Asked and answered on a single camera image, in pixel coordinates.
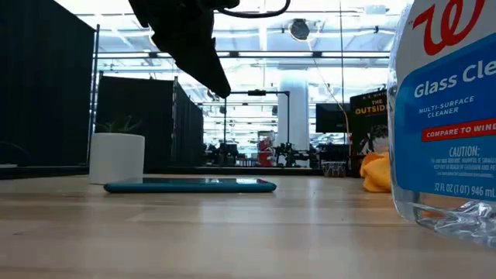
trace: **wall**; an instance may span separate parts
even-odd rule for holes
[[[0,164],[86,164],[95,31],[53,0],[2,0],[0,19]]]

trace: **desk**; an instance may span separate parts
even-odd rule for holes
[[[0,181],[0,278],[490,278],[496,254],[398,217],[361,180],[274,194],[107,195],[86,177]]]

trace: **glass cleaner bottle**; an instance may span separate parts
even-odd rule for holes
[[[388,82],[396,209],[496,247],[496,1],[407,2]]]

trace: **black curtain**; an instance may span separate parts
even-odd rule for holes
[[[174,125],[174,165],[181,167],[202,165],[203,111],[190,100],[179,84],[175,87]]]
[[[171,161],[173,81],[103,77],[98,86],[97,123],[121,122],[131,116],[130,134],[145,137],[145,170]]]
[[[2,0],[0,33],[0,164],[85,164],[95,31],[53,0]]]

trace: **blue label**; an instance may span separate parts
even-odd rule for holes
[[[398,92],[394,165],[411,191],[496,201],[496,34],[412,72]]]

